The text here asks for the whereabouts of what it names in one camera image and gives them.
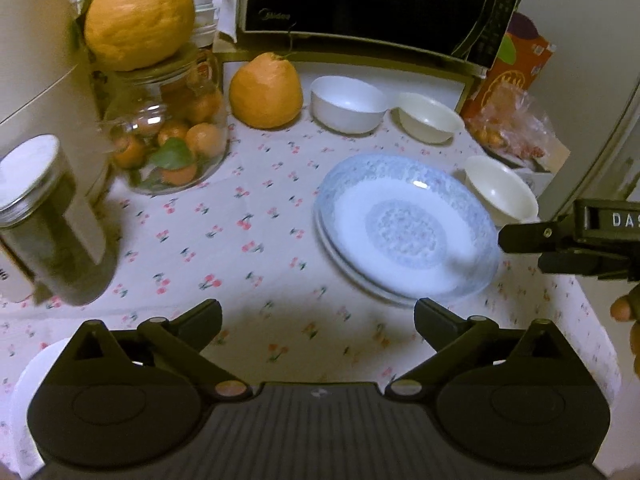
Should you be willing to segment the person's right hand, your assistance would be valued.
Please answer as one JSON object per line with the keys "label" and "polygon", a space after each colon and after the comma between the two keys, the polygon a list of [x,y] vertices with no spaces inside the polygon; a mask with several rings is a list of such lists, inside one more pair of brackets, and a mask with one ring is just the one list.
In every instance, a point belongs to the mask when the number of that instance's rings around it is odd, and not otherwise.
{"label": "person's right hand", "polygon": [[634,286],[628,294],[617,298],[610,307],[612,318],[617,322],[631,322],[629,344],[634,356],[634,374],[639,376],[640,368],[640,326],[639,326],[639,286]]}

